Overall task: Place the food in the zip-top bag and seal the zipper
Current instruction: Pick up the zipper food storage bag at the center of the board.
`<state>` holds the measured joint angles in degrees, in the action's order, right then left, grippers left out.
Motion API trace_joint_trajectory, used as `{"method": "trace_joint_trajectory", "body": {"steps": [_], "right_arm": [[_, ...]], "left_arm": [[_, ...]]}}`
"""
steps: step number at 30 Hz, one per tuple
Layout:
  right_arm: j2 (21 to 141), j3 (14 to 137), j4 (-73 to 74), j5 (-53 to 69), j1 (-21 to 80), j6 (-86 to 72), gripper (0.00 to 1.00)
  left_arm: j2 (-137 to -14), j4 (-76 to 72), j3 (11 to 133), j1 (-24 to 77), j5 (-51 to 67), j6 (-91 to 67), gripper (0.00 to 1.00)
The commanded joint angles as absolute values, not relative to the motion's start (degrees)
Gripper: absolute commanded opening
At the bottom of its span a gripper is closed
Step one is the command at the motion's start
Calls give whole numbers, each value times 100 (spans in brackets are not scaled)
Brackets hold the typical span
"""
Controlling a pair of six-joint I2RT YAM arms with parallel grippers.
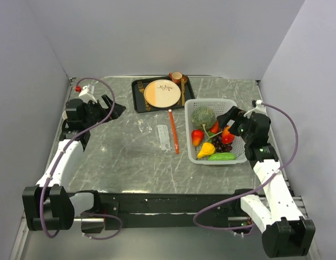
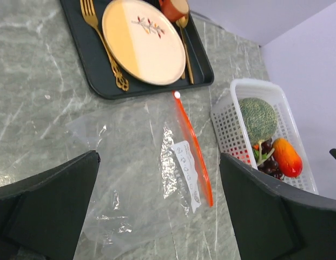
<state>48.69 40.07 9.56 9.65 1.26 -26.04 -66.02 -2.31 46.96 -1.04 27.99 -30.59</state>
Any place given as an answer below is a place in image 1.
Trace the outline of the clear zip bag orange zipper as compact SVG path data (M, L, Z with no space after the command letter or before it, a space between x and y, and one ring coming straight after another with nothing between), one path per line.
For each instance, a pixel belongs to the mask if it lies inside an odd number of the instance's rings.
M120 121L121 141L127 150L175 153L175 141L168 111L141 114L125 112Z

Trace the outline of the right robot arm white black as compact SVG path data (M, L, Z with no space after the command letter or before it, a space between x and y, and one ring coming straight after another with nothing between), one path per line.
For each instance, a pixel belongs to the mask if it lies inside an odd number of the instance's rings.
M255 192L246 192L232 201L232 211L238 216L251 217L262 233L262 245L268 257L306 256L315 225L304 217L286 185L277 153L268 142L271 120L265 107L245 112L233 106L217 120L221 127L233 121L229 132L244 141L245 156L267 200L263 204Z

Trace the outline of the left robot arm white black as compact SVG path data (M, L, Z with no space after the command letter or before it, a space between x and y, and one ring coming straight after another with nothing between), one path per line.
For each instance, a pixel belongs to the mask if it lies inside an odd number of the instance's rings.
M36 185L26 187L22 193L29 230L44 231L47 237L54 238L59 231L70 229L75 217L94 218L106 212L99 192L86 190L70 194L65 189L72 169L89 142L90 130L118 119L126 110L107 95L102 99L106 108L98 101L85 102L80 98L66 103L57 152Z

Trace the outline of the green netted melon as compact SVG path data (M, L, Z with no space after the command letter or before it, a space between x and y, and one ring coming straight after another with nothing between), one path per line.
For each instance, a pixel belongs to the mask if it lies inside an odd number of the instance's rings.
M208 131L215 125L216 116L211 108L202 106L194 109L191 122L195 129Z

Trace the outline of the red yellow apple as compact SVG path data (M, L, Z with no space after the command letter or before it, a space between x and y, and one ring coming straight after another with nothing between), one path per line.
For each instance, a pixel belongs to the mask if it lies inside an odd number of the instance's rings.
M192 145L198 147L204 139L204 135L204 132L199 129L193 130L191 133Z

